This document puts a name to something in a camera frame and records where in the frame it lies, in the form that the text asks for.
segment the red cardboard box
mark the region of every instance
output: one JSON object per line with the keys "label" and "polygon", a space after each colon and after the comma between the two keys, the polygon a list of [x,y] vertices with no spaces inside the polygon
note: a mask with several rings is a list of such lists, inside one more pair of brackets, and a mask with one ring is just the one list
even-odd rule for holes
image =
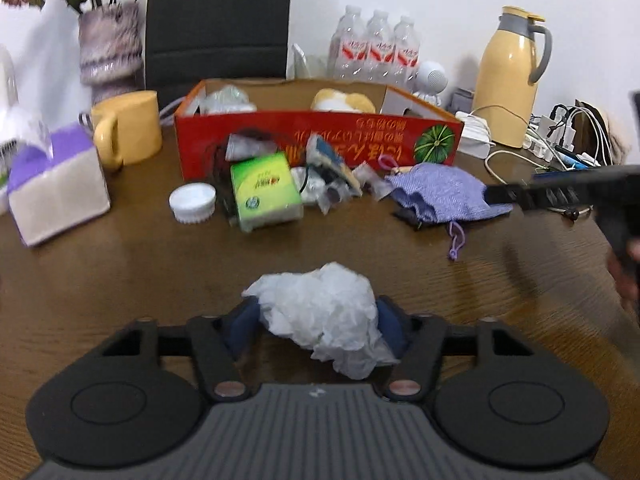
{"label": "red cardboard box", "polygon": [[[202,98],[233,84],[244,90],[258,111],[199,115]],[[378,114],[313,112],[313,98],[323,88],[366,95]],[[378,157],[391,155],[400,166],[425,160],[453,163],[463,124],[453,115],[395,87],[334,80],[223,80],[202,81],[175,114],[180,165],[185,180],[201,179],[210,168],[215,147],[242,128],[273,135],[292,166],[304,164],[306,142],[320,134],[347,165],[368,162],[378,169]]]}

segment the flower vase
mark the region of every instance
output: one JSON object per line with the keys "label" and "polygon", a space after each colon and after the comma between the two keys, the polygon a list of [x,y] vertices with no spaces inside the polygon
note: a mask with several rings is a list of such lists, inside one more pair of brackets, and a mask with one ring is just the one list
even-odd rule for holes
{"label": "flower vase", "polygon": [[114,4],[80,16],[80,79],[92,102],[138,89],[142,40],[138,4]]}

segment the gray jug handle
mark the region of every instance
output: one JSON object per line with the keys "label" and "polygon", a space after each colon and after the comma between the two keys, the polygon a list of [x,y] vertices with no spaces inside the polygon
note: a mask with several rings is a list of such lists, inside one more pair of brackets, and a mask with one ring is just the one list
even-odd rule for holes
{"label": "gray jug handle", "polygon": [[542,59],[540,60],[540,64],[533,69],[533,72],[531,72],[531,75],[529,76],[529,84],[533,85],[540,80],[543,73],[545,73],[546,66],[549,64],[553,38],[551,37],[549,29],[542,25],[529,25],[529,31],[545,35],[545,51],[542,53]]}

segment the purple and white box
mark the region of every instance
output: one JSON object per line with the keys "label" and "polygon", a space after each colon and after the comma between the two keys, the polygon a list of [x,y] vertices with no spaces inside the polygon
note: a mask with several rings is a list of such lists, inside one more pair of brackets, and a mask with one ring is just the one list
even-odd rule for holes
{"label": "purple and white box", "polygon": [[96,150],[80,124],[51,134],[53,158],[27,146],[12,163],[9,208],[25,245],[37,245],[111,208]]}

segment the white wall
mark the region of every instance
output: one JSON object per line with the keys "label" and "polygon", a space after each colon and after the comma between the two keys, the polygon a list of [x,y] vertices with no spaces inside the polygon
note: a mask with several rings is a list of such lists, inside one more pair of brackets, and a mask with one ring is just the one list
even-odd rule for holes
{"label": "white wall", "polygon": [[[534,111],[548,114],[553,104],[576,97],[601,106],[632,141],[630,160],[640,162],[628,96],[640,89],[640,0],[292,0],[290,41],[324,56],[346,4],[363,7],[366,15],[386,9],[394,21],[413,16],[423,36],[421,57],[441,62],[453,84],[466,87],[473,84],[503,5],[542,14],[554,35],[554,52]],[[73,11],[59,2],[49,2],[42,13],[2,7],[0,31],[17,65],[21,102],[39,108],[52,127],[88,107],[89,92],[78,81]]]}

